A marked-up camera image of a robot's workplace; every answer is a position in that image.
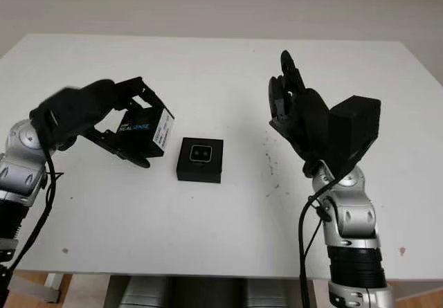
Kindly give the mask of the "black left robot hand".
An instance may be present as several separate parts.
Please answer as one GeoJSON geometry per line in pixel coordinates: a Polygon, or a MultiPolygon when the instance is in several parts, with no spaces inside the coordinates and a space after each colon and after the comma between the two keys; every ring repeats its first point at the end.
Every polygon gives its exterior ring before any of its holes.
{"type": "Polygon", "coordinates": [[[162,157],[174,116],[141,77],[66,87],[30,112],[42,146],[64,151],[83,136],[123,160],[150,167],[162,157]]]}

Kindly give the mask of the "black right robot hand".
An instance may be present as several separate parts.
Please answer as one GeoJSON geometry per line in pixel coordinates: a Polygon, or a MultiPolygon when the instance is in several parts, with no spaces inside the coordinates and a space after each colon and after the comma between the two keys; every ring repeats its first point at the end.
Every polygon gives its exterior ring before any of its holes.
{"type": "Polygon", "coordinates": [[[320,167],[327,139],[329,109],[317,91],[307,88],[289,51],[280,56],[282,75],[269,80],[270,126],[305,162],[302,171],[312,178],[320,167]]]}

